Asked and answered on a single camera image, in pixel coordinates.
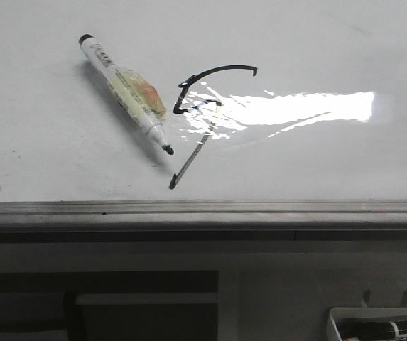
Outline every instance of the whiteboard marker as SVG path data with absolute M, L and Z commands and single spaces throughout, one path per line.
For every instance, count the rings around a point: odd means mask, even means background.
M 164 151 L 174 154 L 162 127 L 161 118 L 165 114 L 165 107 L 157 90 L 138 73 L 116 66 L 90 34 L 84 34 L 78 42 L 83 53 L 105 78 L 120 105 L 141 130 Z

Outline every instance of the metal ledge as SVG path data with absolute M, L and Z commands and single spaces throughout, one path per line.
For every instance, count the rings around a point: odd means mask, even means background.
M 0 231 L 407 229 L 407 201 L 0 202 Z

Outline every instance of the white marker holder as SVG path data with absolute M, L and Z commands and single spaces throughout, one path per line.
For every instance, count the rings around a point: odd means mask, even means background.
M 326 327 L 328 341 L 342 341 L 337 324 L 346 319 L 403 320 L 407 318 L 407 308 L 348 308 L 336 307 L 330 310 Z

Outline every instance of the black marker cap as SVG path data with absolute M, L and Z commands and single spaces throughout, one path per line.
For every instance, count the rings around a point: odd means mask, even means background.
M 90 34 L 84 34 L 83 36 L 80 37 L 80 39 L 78 40 L 78 44 L 82 45 L 82 43 L 87 40 L 88 38 L 94 38 L 93 36 L 91 36 Z

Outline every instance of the black ink line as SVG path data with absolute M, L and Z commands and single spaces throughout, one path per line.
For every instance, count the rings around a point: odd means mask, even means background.
M 178 85 L 178 87 L 182 88 L 182 90 L 181 90 L 181 93 L 180 93 L 178 99 L 176 100 L 175 106 L 173 107 L 173 112 L 175 114 L 182 114 L 184 112 L 190 112 L 189 109 L 182 109 L 181 105 L 183 104 L 183 100 L 186 97 L 186 94 L 188 93 L 188 90 L 192 84 L 194 84 L 198 80 L 201 80 L 203 77 L 211 75 L 212 73 L 224 71 L 224 70 L 231 70 L 231 69 L 251 70 L 253 73 L 253 75 L 252 75 L 253 77 L 256 76 L 257 70 L 258 70 L 257 67 L 249 66 L 249 65 L 225 65 L 225 66 L 219 66 L 219 67 L 215 67 L 214 69 L 204 71 L 198 75 L 192 75 L 187 80 L 185 80 L 184 82 L 181 82 Z M 215 116 L 218 119 L 219 114 L 220 114 L 220 107 L 222 106 L 222 103 L 217 99 L 207 99 L 206 101 L 203 101 L 199 105 L 195 105 L 194 107 L 191 107 L 191 109 L 198 110 L 199 106 L 201 106 L 202 104 L 208 104 L 208 103 L 215 103 L 217 105 Z M 168 188 L 170 188 L 172 190 L 173 188 L 176 187 L 176 185 L 178 184 L 180 179 L 183 177 L 186 170 L 189 168 L 190 164 L 194 161 L 195 157 L 197 156 L 197 154 L 203 148 L 203 145 L 206 143 L 206 141 L 210 137 L 211 131 L 215 128 L 215 125 L 216 125 L 215 121 L 211 122 L 210 126 L 208 127 L 207 132 L 202 137 L 202 139 L 200 140 L 198 145 L 195 147 L 192 154 L 190 154 L 189 158 L 186 160 L 183 167 L 181 167 L 178 174 L 176 174 L 176 173 L 173 174 L 172 180 L 170 181 L 170 185 L 168 186 Z
M 198 143 L 198 145 L 195 147 L 194 151 L 192 152 L 192 154 L 190 154 L 189 158 L 186 160 L 186 162 L 184 162 L 183 167 L 181 167 L 180 171 L 178 172 L 178 174 L 173 174 L 172 180 L 170 181 L 170 185 L 168 186 L 168 188 L 170 188 L 171 190 L 173 188 L 176 187 L 176 185 L 178 184 L 178 182 L 180 181 L 180 179 L 183 177 L 184 173 L 186 172 L 186 170 L 188 169 L 188 167 L 190 166 L 190 164 L 192 163 L 192 161 L 194 161 L 194 158 L 197 156 L 198 152 L 203 148 L 203 145 L 206 143 L 206 141 L 208 140 L 208 138 L 210 137 L 211 131 L 215 128 L 216 125 L 216 120 L 219 118 L 219 114 L 220 114 L 220 107 L 222 106 L 222 103 L 216 99 L 207 99 L 206 101 L 200 103 L 199 105 L 202 104 L 207 104 L 207 103 L 215 103 L 216 106 L 216 114 L 215 114 L 215 120 L 211 122 L 210 126 L 208 127 L 208 131 L 205 133 L 205 135 L 202 137 L 202 139 L 200 140 L 200 142 Z M 194 107 L 192 107 L 193 109 L 198 109 L 199 105 L 196 105 Z
M 203 77 L 211 75 L 212 73 L 224 71 L 224 70 L 231 70 L 231 69 L 252 70 L 252 72 L 253 72 L 252 76 L 256 76 L 257 70 L 258 70 L 257 67 L 249 66 L 249 65 L 225 65 L 225 66 L 219 66 L 219 67 L 215 67 L 214 69 L 204 71 L 198 75 L 192 75 L 187 80 L 185 80 L 184 82 L 181 82 L 178 85 L 178 87 L 181 87 L 182 90 L 181 90 L 181 93 L 180 93 L 178 99 L 176 100 L 175 106 L 173 107 L 173 112 L 175 114 L 182 114 L 184 112 L 189 112 L 189 109 L 182 109 L 181 104 L 183 103 L 183 100 L 186 97 L 186 94 L 188 93 L 188 90 L 192 84 L 194 84 L 198 80 L 201 80 Z

